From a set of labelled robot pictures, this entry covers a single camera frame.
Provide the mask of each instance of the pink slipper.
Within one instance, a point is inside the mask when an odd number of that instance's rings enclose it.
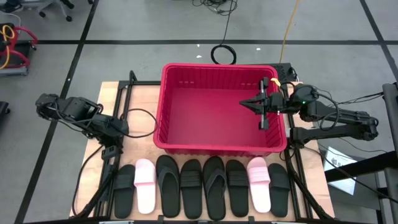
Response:
[[[257,212],[266,213],[271,209],[269,198],[268,168],[263,157],[255,157],[248,163],[248,177],[250,181],[250,192],[254,208]]]
[[[136,162],[134,185],[137,188],[139,213],[153,212],[156,203],[156,170],[155,165],[148,159],[139,159]]]

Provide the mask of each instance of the slipper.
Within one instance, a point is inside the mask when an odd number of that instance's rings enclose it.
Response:
[[[218,156],[210,157],[203,166],[203,185],[207,212],[214,221],[222,220],[225,217],[226,182],[223,161]]]
[[[136,162],[136,179],[138,211],[149,214],[155,210],[156,204],[156,173],[154,164],[148,159]]]
[[[241,162],[230,160],[225,169],[232,213],[236,217],[245,217],[249,213],[249,181],[246,168]]]
[[[119,169],[114,181],[114,216],[127,218],[132,210],[134,197],[134,172],[133,165],[125,165]]]
[[[271,196],[271,212],[276,217],[286,217],[287,201],[289,199],[289,176],[283,166],[273,163],[268,167],[271,183],[269,193]]]
[[[197,219],[201,215],[201,165],[197,159],[187,161],[181,168],[180,188],[185,216]]]
[[[269,199],[268,169],[263,157],[255,157],[248,163],[250,192],[254,208],[257,212],[266,213],[271,209]]]
[[[162,211],[167,218],[180,213],[180,173],[170,156],[160,156],[156,161],[156,175],[162,196]]]

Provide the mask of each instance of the wooden platform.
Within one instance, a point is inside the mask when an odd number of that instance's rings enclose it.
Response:
[[[112,115],[114,103],[116,99],[118,82],[103,82],[101,86],[101,91],[99,93],[98,102],[104,105],[104,114]],[[142,108],[153,115],[156,115],[158,99],[159,99],[159,89],[160,86],[134,86],[132,89],[132,96],[130,102],[131,108]],[[124,102],[126,91],[122,97],[122,101]],[[128,116],[129,129],[130,134],[132,135],[140,135],[149,133],[154,128],[154,121],[148,115],[141,111],[132,111]],[[302,121],[298,115],[294,116],[294,122],[296,126],[311,128],[312,123],[306,123]],[[286,127],[288,127],[287,118],[285,118]],[[138,159],[149,159],[154,164],[156,163],[157,158],[160,155],[166,154],[164,150],[159,149],[153,143],[152,136],[140,139],[131,139],[124,138],[124,149],[123,155],[121,156],[120,167],[126,164],[135,164]],[[88,140],[85,157],[84,160],[99,147],[98,142],[96,140]],[[307,144],[307,147],[318,150],[318,146],[316,141],[311,141]],[[303,166],[305,170],[305,176],[307,179],[307,187],[309,191],[313,194],[317,202],[323,207],[323,209],[331,216],[334,216],[333,207],[330,200],[329,190],[326,183],[326,178],[323,172],[322,160],[320,156],[309,150],[301,151]],[[209,156],[198,156],[198,155],[171,155],[177,162],[179,168],[181,169],[182,165],[189,159],[198,159],[202,166],[204,162],[209,158]],[[230,159],[236,159],[241,161],[245,166],[249,162],[249,157],[231,157],[231,156],[222,156],[221,157],[224,164]],[[279,159],[279,154],[271,154],[266,157],[267,164],[271,163],[279,163],[285,166],[285,162]],[[89,161],[81,175],[80,186],[78,195],[76,198],[75,206],[76,211],[79,212],[83,209],[83,207],[87,204],[93,194],[96,192],[98,188],[98,184],[100,181],[100,174],[102,169],[103,161],[101,160],[100,153],[95,155],[91,161]],[[305,209],[304,203],[302,199],[301,191],[297,188],[297,197],[300,205],[300,214],[302,217],[305,217]],[[142,215],[138,212],[137,209],[137,198],[134,196],[133,209],[127,220],[157,220],[159,215],[162,215],[162,207],[160,202],[160,192],[159,186],[157,185],[157,203],[155,210],[148,215]],[[181,199],[181,212],[180,215],[175,218],[165,218],[171,220],[187,220],[182,206]],[[202,194],[202,204],[203,204],[203,212],[199,220],[209,220],[207,214],[207,207],[205,202],[205,194]],[[238,218],[235,217],[231,213],[230,204],[229,204],[229,193],[228,190],[225,192],[225,204],[226,204],[226,216],[223,221],[247,221],[248,217]],[[256,221],[294,221],[294,211],[291,200],[291,194],[289,194],[289,212],[286,217],[278,218],[273,216],[271,212],[268,213],[258,213],[253,208],[251,198],[249,197],[249,215],[253,216]]]

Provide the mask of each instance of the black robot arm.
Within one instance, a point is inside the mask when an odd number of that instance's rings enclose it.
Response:
[[[325,106],[318,101],[320,94],[314,86],[298,84],[293,85],[294,91],[287,98],[281,92],[266,93],[268,79],[264,78],[259,83],[260,93],[250,100],[240,103],[255,112],[261,114],[262,122],[260,129],[268,128],[267,113],[298,113],[300,118],[307,122],[321,121],[319,128],[291,128],[289,143],[291,146],[303,148],[304,144],[311,140],[352,137],[359,140],[370,141],[377,137],[378,120],[371,117],[367,112],[350,111],[336,107]],[[333,126],[333,128],[322,128],[324,121],[334,121],[345,125]]]
[[[61,99],[54,94],[42,94],[35,105],[40,117],[73,124],[85,136],[96,138],[105,147],[120,146],[119,138],[129,134],[127,121],[101,114],[103,106],[86,98]]]

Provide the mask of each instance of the black slipper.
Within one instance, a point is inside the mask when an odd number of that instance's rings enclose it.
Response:
[[[225,217],[226,176],[223,161],[218,156],[213,156],[205,162],[203,186],[209,217],[214,221],[222,220]]]
[[[180,213],[180,173],[170,156],[160,156],[156,161],[156,176],[162,197],[162,211],[167,218]]]
[[[289,176],[283,166],[273,163],[268,167],[269,196],[271,199],[271,213],[276,217],[286,217],[287,201],[289,199]]]
[[[245,217],[249,213],[249,179],[244,165],[236,160],[226,163],[229,201],[231,211],[236,217]]]
[[[134,197],[134,174],[136,168],[133,165],[125,165],[119,169],[114,181],[114,216],[127,218],[132,210]]]
[[[180,188],[185,216],[197,219],[201,215],[201,165],[197,159],[187,161],[181,169]]]

